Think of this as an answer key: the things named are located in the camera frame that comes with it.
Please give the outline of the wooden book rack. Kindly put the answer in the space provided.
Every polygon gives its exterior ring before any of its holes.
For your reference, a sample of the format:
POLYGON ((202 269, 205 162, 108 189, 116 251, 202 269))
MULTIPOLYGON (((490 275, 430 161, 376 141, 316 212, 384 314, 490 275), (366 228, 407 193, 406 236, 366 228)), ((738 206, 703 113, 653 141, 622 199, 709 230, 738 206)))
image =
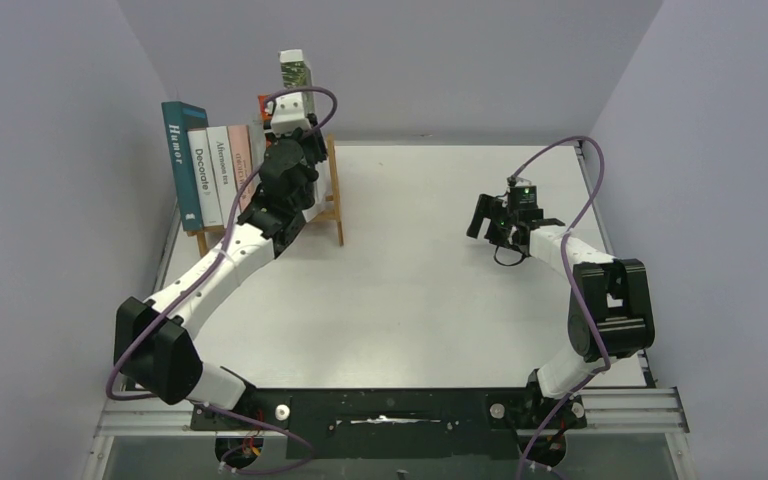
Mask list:
MULTIPOLYGON (((334 135, 327 134, 325 137, 325 143, 327 147, 327 165, 329 169, 329 173, 327 175, 328 185, 326 188, 326 196, 320 203, 320 208, 317 210, 316 215, 312 219, 308 220, 308 223, 333 222, 336 226, 337 244, 340 247, 343 247, 345 245, 345 235, 343 228, 341 190, 334 135)), ((194 238, 196 240, 199 254, 201 256, 205 256, 209 250, 207 235, 224 232, 224 227, 213 226, 205 227, 199 231, 186 231, 185 234, 188 237, 194 238)))

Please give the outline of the orange book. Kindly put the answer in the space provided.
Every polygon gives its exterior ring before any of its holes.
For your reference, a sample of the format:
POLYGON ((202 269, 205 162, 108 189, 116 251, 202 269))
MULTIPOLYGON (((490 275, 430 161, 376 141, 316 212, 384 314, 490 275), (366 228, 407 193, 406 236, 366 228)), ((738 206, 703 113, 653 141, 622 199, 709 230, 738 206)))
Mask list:
POLYGON ((272 104, 270 102, 267 102, 268 97, 269 95, 258 96, 260 122, 265 131, 271 130, 271 121, 272 121, 272 112, 273 112, 272 104))

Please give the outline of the pink book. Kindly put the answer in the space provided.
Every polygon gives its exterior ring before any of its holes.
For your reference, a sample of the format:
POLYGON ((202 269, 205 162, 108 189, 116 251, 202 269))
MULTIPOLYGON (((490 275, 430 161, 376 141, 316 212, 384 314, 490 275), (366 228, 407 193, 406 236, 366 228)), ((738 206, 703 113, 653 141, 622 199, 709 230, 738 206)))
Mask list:
POLYGON ((227 132, 237 191, 242 191, 238 200, 239 212, 242 213, 249 204, 251 196, 255 190, 254 181, 251 181, 248 186, 243 189, 245 180, 253 170, 249 129, 247 125, 229 125, 227 127, 227 132))

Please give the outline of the grey book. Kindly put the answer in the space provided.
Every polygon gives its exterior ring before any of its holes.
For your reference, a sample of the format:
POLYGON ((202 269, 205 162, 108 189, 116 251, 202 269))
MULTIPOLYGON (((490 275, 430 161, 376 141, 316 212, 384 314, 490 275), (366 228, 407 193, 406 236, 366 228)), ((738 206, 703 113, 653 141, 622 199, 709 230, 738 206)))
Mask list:
MULTIPOLYGON (((279 62, 283 86, 285 89, 312 86, 312 70, 307 56, 302 49, 282 50, 279 53, 279 62)), ((319 179, 314 184, 314 206, 304 212, 305 219, 312 221, 317 215, 328 209, 327 197, 330 194, 331 178, 327 172, 327 165, 320 163, 316 166, 319 179)))
POLYGON ((248 122, 248 132, 252 167, 258 169, 263 163, 267 148, 263 120, 258 113, 255 113, 248 122))

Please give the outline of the white Afternoon tea book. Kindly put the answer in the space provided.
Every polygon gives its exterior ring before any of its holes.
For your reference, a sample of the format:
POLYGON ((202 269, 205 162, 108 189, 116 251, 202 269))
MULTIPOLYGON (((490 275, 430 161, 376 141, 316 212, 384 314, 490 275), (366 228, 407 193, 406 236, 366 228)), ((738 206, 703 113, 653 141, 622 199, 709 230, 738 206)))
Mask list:
POLYGON ((207 128, 207 138, 214 168, 223 224, 228 223, 237 194, 233 155, 226 126, 207 128))

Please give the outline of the white Decorate Furniture book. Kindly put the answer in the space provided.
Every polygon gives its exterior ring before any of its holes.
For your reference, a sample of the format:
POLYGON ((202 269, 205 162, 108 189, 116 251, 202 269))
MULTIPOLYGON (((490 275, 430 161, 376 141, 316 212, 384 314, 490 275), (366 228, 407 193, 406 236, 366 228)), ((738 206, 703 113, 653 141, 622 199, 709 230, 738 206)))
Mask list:
POLYGON ((205 228, 223 224, 215 174, 205 128, 188 131, 202 222, 205 228))

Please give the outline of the teal Humor book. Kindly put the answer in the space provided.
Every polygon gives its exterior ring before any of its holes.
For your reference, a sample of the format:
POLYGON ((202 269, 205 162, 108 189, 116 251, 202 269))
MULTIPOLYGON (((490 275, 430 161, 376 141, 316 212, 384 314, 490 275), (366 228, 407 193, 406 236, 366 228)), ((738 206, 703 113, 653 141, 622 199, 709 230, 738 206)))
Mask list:
POLYGON ((206 128, 208 116, 203 108, 181 101, 162 102, 161 109, 182 228, 199 231, 204 224, 188 132, 206 128))

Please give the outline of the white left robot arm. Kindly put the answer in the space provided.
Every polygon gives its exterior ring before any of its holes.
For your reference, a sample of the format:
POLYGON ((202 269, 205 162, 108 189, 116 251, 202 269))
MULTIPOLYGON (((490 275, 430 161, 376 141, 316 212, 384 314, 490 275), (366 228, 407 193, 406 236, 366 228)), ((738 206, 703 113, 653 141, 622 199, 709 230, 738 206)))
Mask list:
POLYGON ((168 287, 146 300, 130 297, 117 309, 115 372, 145 388, 146 397, 170 405, 237 405, 246 381, 203 361, 194 340, 248 277, 294 242, 317 202, 317 166, 326 158, 319 132, 271 136, 254 196, 217 247, 168 287))

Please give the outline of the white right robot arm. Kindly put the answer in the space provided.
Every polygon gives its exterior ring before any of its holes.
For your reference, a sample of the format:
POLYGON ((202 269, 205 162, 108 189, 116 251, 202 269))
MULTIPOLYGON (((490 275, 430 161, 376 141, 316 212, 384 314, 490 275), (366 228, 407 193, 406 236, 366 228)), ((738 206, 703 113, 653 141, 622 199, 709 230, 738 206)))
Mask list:
POLYGON ((562 413, 561 397, 654 343, 644 264, 575 237, 561 220, 544 214, 536 187, 511 186, 501 196, 479 195, 466 234, 516 252, 522 260, 539 260, 570 284, 568 344, 535 371, 539 389, 522 400, 524 417, 532 425, 550 425, 562 413))

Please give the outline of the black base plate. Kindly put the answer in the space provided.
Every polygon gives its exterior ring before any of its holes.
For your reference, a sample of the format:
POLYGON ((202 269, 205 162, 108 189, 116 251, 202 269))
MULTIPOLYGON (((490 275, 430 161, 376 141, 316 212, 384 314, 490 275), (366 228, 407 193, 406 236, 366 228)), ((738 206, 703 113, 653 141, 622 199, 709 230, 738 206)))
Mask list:
POLYGON ((529 376, 498 388, 251 388, 234 409, 295 434, 286 457, 530 457, 557 464, 564 435, 588 425, 581 399, 544 398, 529 376))

